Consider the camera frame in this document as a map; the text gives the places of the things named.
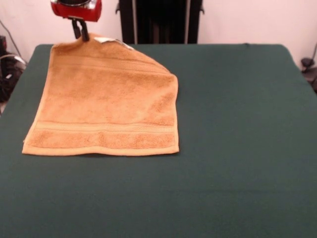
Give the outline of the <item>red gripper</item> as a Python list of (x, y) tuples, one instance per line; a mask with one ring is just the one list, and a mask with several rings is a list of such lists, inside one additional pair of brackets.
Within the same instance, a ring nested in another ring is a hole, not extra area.
[(81, 31), (77, 19), (72, 19), (72, 27), (76, 39), (82, 36), (83, 41), (89, 40), (89, 33), (85, 21), (98, 22), (101, 11), (101, 0), (52, 0), (51, 7), (55, 15), (63, 18), (79, 18)]

